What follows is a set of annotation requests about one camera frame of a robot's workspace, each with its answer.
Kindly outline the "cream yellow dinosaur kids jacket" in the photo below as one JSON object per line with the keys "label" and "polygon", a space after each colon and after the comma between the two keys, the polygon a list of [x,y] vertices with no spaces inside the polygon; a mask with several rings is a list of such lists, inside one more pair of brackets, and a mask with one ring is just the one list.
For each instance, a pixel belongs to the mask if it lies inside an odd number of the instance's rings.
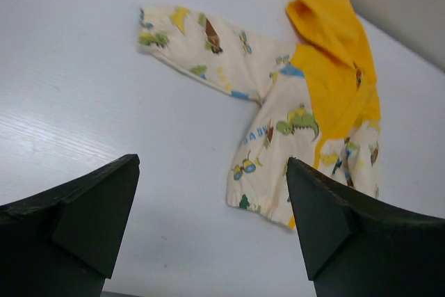
{"label": "cream yellow dinosaur kids jacket", "polygon": [[381,112],[371,48],[350,0],[293,0],[286,14],[295,42],[182,6],[143,8],[138,46],[190,78],[259,104],[233,158],[226,202],[294,230],[291,157],[379,196]]}

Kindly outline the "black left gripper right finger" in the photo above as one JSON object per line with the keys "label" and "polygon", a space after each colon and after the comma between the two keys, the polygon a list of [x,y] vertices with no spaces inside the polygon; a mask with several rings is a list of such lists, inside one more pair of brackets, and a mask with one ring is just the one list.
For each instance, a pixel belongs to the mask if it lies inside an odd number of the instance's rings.
{"label": "black left gripper right finger", "polygon": [[318,296],[443,296],[444,220],[376,200],[299,159],[286,180]]}

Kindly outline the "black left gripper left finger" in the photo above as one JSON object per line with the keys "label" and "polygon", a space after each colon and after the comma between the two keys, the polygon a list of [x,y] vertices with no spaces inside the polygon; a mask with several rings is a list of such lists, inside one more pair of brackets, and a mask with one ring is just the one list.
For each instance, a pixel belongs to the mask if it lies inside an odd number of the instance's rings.
{"label": "black left gripper left finger", "polygon": [[2,296],[100,296],[120,251],[140,175],[126,154],[1,206]]}

